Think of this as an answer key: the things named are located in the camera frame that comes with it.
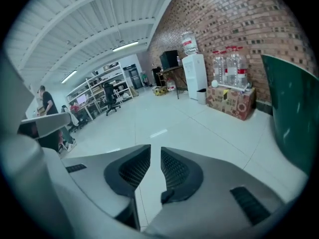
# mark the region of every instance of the black fisheye border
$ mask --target black fisheye border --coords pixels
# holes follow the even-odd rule
[[[12,23],[28,1],[29,0],[0,0],[2,17],[0,31],[1,47]],[[316,24],[317,10],[319,8],[318,0],[283,1],[286,3],[286,5],[288,5],[301,24],[318,61],[318,44],[316,44],[316,42],[319,41],[319,30],[318,25]],[[266,237],[273,238],[275,236],[283,235],[286,237],[288,235],[301,236],[297,233],[303,233],[311,236],[317,233],[316,211],[319,210],[318,170],[319,156],[317,155],[309,180],[307,181],[307,184],[300,197],[295,201],[295,204],[282,218],[282,220],[280,220],[277,225],[268,232]],[[50,236],[42,231],[37,224],[23,211],[15,196],[10,191],[2,174],[2,170],[0,174],[0,188],[2,207],[4,210],[4,215],[2,215],[4,222],[2,224],[2,233],[4,235],[11,234],[12,237],[19,235],[32,235],[39,236],[41,238],[50,238]]]

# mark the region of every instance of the white ball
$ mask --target white ball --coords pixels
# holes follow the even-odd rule
[[[217,82],[216,80],[213,80],[213,81],[211,82],[211,86],[212,86],[213,88],[217,88],[217,87],[218,87],[218,82]]]

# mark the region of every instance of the white tiled floor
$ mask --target white tiled floor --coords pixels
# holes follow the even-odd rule
[[[78,144],[66,155],[88,156],[151,144],[151,166],[135,194],[141,227],[161,210],[166,190],[160,169],[160,147],[174,147],[223,159],[252,174],[284,201],[297,196],[307,177],[279,151],[271,131],[272,117],[254,111],[246,121],[202,106],[188,95],[156,97],[150,89],[127,101],[117,112],[97,117],[74,134]]]

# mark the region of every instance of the white ceiling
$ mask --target white ceiling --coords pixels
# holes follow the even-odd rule
[[[98,66],[145,51],[170,1],[31,0],[4,47],[28,84],[60,84],[78,70],[67,82],[75,85]]]

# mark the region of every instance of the monitor screen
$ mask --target monitor screen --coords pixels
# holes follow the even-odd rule
[[[85,94],[81,95],[80,97],[78,97],[76,99],[77,103],[80,105],[82,103],[84,103],[86,101],[86,97],[85,97]]]

